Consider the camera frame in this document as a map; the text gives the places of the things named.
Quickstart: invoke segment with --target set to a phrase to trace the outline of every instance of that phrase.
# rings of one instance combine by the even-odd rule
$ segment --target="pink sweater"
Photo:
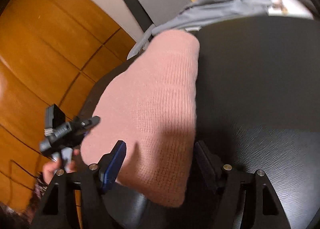
[[[101,96],[94,112],[101,122],[81,145],[84,162],[97,163],[123,140],[117,181],[155,203],[180,206],[195,139],[198,54],[198,40],[186,32],[155,37]]]

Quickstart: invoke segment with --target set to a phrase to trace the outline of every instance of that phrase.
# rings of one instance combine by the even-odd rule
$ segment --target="dark hair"
[[[1,229],[29,229],[30,224],[25,215],[19,215],[11,208],[0,202]]]

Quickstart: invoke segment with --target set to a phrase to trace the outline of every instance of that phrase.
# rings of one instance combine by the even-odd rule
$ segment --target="metal screw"
[[[223,165],[223,169],[227,170],[227,171],[230,171],[230,170],[232,170],[232,166],[229,165],[229,164],[226,164],[226,165]]]
[[[263,170],[261,170],[261,169],[258,169],[258,170],[257,170],[257,174],[258,174],[259,176],[264,176],[265,172],[264,172]]]
[[[90,170],[96,170],[98,168],[97,164],[90,164],[89,169]]]
[[[59,170],[56,172],[56,174],[57,174],[58,176],[63,175],[63,173],[64,173],[63,169],[59,169]]]

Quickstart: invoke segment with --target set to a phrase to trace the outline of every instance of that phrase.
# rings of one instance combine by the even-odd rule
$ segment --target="wooden floor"
[[[134,40],[90,0],[11,0],[0,16],[0,201],[23,210],[48,161],[44,110],[77,115]]]

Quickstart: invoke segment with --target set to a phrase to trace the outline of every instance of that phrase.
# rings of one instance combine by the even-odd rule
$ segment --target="hand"
[[[80,150],[73,150],[73,155],[79,155]],[[51,160],[50,162],[46,163],[42,167],[42,175],[43,180],[48,185],[50,184],[53,176],[54,171],[58,169],[61,166],[61,159],[58,159],[58,161]],[[74,160],[71,161],[71,163],[68,165],[68,173],[75,172],[76,171],[76,163]]]

